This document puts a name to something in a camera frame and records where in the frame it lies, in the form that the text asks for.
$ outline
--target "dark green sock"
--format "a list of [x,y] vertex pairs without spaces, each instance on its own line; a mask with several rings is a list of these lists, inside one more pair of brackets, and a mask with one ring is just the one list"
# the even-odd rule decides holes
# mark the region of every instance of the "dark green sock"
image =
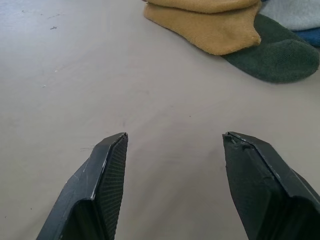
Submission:
[[291,83],[312,75],[319,67],[319,52],[267,16],[258,14],[254,28],[261,44],[223,55],[238,69],[263,81]]

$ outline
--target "sock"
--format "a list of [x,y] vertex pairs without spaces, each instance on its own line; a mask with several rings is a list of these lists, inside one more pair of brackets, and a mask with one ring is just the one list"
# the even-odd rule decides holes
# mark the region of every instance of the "sock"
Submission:
[[320,27],[320,0],[268,0],[260,13],[292,31]]
[[256,4],[259,0],[147,0],[149,3],[163,7],[178,8],[198,13],[220,13],[244,9]]
[[254,28],[261,36],[259,46],[222,57],[247,74],[272,83],[296,82],[317,71],[318,51],[295,33],[261,14],[256,16]]
[[320,47],[320,27],[303,31],[295,31],[300,38],[315,47]]
[[244,9],[205,14],[147,3],[143,14],[205,52],[224,55],[260,44],[253,24],[260,5],[258,2]]

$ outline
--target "gray surface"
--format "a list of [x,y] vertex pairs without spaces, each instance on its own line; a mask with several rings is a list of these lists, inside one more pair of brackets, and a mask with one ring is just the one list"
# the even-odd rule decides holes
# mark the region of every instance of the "gray surface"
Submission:
[[35,239],[92,147],[123,131],[116,240],[245,240],[226,131],[271,143],[320,192],[320,72],[264,83],[146,20],[143,7],[0,1],[1,240]]

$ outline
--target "mustard yellow sock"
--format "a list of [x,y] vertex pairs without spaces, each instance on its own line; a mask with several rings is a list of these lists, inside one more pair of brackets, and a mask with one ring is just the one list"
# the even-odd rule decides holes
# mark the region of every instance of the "mustard yellow sock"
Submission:
[[163,7],[213,14],[250,7],[260,0],[147,0]]
[[213,55],[225,55],[260,44],[254,28],[261,2],[239,10],[214,14],[185,11],[147,3],[144,16]]

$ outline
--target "knit fabric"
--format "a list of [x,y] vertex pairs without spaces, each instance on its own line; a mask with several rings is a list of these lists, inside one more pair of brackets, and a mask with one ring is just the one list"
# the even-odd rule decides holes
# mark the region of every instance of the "knit fabric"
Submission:
[[320,27],[304,31],[295,31],[300,38],[315,47],[320,47]]
[[244,9],[205,14],[147,3],[144,16],[207,53],[224,55],[260,44],[254,28],[260,6],[258,2]]
[[272,83],[296,82],[318,69],[318,51],[292,31],[261,14],[254,27],[261,36],[259,46],[222,56],[235,67]]
[[163,7],[178,8],[198,13],[220,13],[244,9],[256,4],[259,0],[147,0],[149,3]]
[[320,0],[268,0],[260,13],[292,31],[320,27]]

